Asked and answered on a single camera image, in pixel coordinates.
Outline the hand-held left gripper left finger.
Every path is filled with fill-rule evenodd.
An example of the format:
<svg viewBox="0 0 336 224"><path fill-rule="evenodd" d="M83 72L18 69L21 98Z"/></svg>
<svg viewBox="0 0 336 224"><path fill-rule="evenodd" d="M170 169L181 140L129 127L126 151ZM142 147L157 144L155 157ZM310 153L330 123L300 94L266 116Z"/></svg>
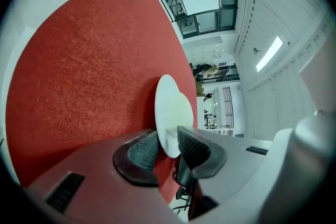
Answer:
<svg viewBox="0 0 336 224"><path fill-rule="evenodd" d="M180 223L156 175L128 158L129 149L149 137L156 131L86 145L34 180L26 194L52 223Z"/></svg>

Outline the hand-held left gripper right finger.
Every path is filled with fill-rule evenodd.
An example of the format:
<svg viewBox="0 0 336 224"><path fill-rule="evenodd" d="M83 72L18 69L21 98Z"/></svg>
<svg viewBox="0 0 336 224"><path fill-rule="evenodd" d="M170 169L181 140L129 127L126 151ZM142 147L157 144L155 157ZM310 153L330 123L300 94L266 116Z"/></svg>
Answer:
<svg viewBox="0 0 336 224"><path fill-rule="evenodd" d="M224 202L256 172L271 142L216 134L194 127L177 128L182 160L191 172L192 196Z"/></svg>

